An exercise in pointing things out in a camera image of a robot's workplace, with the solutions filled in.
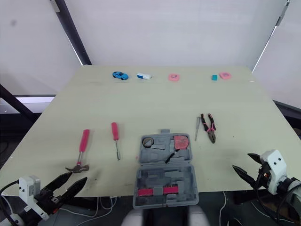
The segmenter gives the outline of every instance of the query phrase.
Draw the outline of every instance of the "pink roll of tape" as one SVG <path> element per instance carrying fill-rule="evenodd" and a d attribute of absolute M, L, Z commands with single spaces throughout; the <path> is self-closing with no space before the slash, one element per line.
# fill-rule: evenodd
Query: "pink roll of tape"
<path fill-rule="evenodd" d="M 231 74 L 229 72 L 220 72 L 219 75 L 222 79 L 230 79 L 231 78 Z"/>
<path fill-rule="evenodd" d="M 179 75 L 179 74 L 170 74 L 170 75 L 168 76 L 168 79 L 169 79 L 170 81 L 178 81 L 178 80 L 180 79 L 180 75 Z"/>

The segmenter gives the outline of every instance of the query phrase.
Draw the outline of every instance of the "red screwdriver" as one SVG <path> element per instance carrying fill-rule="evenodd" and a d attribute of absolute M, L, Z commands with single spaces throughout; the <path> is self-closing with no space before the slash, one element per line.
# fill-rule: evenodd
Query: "red screwdriver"
<path fill-rule="evenodd" d="M 119 140 L 117 123 L 112 122 L 111 126 L 112 126 L 113 140 L 115 140 L 116 143 L 117 160 L 120 160 L 120 152 L 117 147 L 117 141 Z"/>

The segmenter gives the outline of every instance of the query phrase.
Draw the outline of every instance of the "tool case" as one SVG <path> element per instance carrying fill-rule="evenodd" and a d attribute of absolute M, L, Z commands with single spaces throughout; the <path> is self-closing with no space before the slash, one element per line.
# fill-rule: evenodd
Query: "tool case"
<path fill-rule="evenodd" d="M 189 144 L 165 163 L 175 151 L 174 137 L 186 136 Z M 151 147 L 145 147 L 143 140 L 152 138 Z M 198 188 L 195 171 L 190 164 L 192 159 L 189 135 L 170 133 L 162 129 L 160 134 L 145 135 L 141 138 L 141 167 L 137 171 L 133 208 L 150 209 L 159 207 L 175 207 L 196 205 Z"/>

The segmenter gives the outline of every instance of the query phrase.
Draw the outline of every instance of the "white eraser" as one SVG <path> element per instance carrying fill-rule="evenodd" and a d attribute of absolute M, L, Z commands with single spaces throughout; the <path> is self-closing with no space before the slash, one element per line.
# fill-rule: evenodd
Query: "white eraser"
<path fill-rule="evenodd" d="M 151 79 L 152 78 L 152 76 L 151 75 L 149 75 L 149 74 L 143 74 L 143 73 L 137 73 L 137 78 L 139 78 L 139 79 Z"/>

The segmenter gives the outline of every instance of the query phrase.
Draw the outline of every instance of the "hammer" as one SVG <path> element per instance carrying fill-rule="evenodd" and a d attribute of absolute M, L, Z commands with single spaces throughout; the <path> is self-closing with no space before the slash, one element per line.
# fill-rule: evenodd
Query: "hammer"
<path fill-rule="evenodd" d="M 88 139 L 89 139 L 89 134 L 90 134 L 89 129 L 83 130 L 83 135 L 81 137 L 81 141 L 80 141 L 80 145 L 79 145 L 79 158 L 77 159 L 77 163 L 76 163 L 75 167 L 73 167 L 73 169 L 66 167 L 66 170 L 73 172 L 73 173 L 80 173 L 81 171 L 89 170 L 89 165 L 81 166 L 81 158 L 82 158 L 83 153 L 86 150 L 86 146 L 87 146 Z"/>

